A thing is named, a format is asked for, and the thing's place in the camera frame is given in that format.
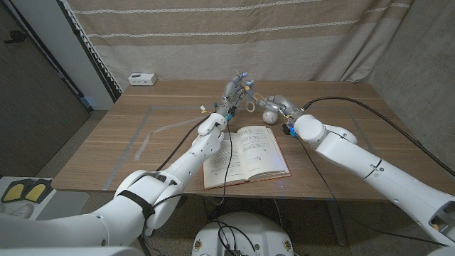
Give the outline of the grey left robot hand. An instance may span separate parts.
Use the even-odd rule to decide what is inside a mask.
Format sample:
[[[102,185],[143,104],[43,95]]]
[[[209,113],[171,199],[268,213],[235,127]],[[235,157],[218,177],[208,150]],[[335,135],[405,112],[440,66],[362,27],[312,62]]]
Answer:
[[[235,71],[235,76],[227,83],[222,94],[221,103],[215,111],[221,114],[227,120],[231,120],[236,115],[236,109],[240,106],[241,101],[247,98],[247,110],[252,112],[255,109],[254,86],[255,80],[248,80],[247,72],[239,73]]]

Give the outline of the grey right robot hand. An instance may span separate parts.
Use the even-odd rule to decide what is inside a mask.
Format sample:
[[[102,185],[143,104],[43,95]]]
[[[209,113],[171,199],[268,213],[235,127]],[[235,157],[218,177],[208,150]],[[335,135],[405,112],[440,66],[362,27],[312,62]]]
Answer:
[[[272,95],[260,99],[259,94],[256,94],[255,99],[259,107],[265,108],[262,119],[267,124],[274,124],[279,115],[297,120],[304,114],[301,108],[296,107],[282,95]]]

